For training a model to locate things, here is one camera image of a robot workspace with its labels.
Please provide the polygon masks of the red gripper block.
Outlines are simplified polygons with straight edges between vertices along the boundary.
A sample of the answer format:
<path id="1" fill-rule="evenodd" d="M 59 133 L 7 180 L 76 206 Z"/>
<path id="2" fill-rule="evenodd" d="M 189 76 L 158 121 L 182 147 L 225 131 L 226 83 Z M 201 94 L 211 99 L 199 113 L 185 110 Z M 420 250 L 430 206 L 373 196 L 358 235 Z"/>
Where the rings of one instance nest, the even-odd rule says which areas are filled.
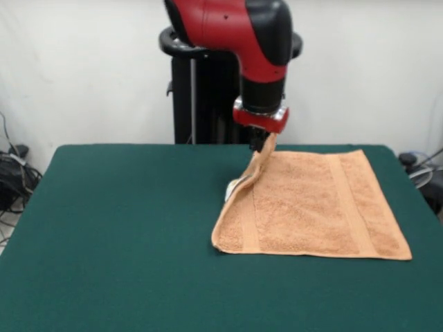
<path id="1" fill-rule="evenodd" d="M 237 97 L 233 104 L 233 119 L 236 123 L 250 128 L 251 151 L 261 152 L 269 133 L 282 133 L 289 118 L 289 107 L 281 104 L 274 113 L 263 114 L 248 111 Z"/>

